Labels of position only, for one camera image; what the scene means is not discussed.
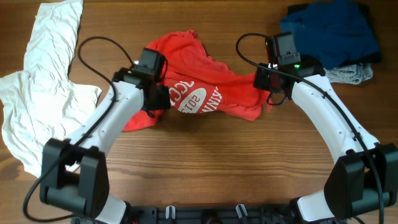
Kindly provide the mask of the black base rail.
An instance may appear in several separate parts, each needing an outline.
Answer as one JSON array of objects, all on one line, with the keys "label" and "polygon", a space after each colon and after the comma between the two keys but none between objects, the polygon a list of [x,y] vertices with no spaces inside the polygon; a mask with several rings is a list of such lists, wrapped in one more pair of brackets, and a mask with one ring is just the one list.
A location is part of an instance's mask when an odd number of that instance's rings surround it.
[{"label": "black base rail", "polygon": [[288,206],[266,205],[261,207],[238,204],[232,207],[184,208],[169,205],[158,207],[132,207],[131,223],[137,224],[291,224],[295,215]]}]

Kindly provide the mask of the red printed t-shirt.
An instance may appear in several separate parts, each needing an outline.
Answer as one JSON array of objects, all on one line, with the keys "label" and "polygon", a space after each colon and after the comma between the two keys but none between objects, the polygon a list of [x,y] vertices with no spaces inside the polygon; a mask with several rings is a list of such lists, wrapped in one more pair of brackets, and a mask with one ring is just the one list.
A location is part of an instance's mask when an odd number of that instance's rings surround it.
[{"label": "red printed t-shirt", "polygon": [[210,57],[194,30],[166,34],[148,48],[168,60],[163,84],[172,108],[191,114],[222,111],[248,121],[261,115],[269,92],[254,88],[253,73],[237,75]]}]

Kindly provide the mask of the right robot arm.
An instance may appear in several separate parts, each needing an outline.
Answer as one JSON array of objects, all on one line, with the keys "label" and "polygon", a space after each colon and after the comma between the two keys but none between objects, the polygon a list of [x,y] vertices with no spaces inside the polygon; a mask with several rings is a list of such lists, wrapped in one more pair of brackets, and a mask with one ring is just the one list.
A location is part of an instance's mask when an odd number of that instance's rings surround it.
[{"label": "right robot arm", "polygon": [[397,202],[397,147],[382,145],[348,111],[322,65],[300,55],[292,33],[265,38],[269,63],[257,65],[254,87],[292,100],[310,118],[333,158],[334,167],[318,192],[293,201],[293,220],[345,220]]}]

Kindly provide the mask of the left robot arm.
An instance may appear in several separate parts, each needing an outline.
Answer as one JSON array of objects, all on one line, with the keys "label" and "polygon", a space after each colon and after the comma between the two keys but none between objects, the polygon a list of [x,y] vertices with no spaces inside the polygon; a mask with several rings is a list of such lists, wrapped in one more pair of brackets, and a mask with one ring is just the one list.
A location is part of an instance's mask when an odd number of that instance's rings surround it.
[{"label": "left robot arm", "polygon": [[170,108],[160,84],[168,61],[145,48],[137,64],[114,74],[110,89],[86,123],[43,148],[40,201],[97,223],[128,223],[130,205],[109,193],[106,156],[127,122],[140,111]]}]

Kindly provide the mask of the folded light grey garment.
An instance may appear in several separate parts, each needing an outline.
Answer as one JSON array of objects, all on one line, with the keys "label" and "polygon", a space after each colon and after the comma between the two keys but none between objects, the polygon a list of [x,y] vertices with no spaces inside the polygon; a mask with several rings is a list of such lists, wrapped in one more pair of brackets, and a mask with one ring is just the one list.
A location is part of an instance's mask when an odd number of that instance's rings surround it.
[{"label": "folded light grey garment", "polygon": [[373,77],[373,70],[370,63],[335,67],[331,70],[324,68],[323,70],[331,83],[358,85]]}]

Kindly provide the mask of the white t-shirt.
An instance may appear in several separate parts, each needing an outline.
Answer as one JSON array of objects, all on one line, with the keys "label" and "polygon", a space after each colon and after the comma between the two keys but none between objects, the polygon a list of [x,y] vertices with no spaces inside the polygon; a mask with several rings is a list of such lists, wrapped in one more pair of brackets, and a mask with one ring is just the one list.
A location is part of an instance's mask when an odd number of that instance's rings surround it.
[{"label": "white t-shirt", "polygon": [[44,144],[65,139],[94,112],[101,88],[68,78],[75,56],[82,0],[42,3],[24,55],[24,68],[1,79],[1,134],[24,170],[42,172]]}]

